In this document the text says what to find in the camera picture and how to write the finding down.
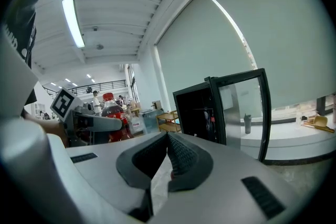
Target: ceiling light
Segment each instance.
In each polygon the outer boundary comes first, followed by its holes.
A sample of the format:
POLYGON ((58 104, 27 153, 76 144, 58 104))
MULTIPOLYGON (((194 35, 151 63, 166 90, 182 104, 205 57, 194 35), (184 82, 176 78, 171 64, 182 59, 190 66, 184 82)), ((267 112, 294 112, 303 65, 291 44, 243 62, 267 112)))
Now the ceiling light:
POLYGON ((72 38, 76 43, 77 48, 82 48, 85 46, 85 44, 78 26, 74 0, 63 0, 62 5, 72 38))

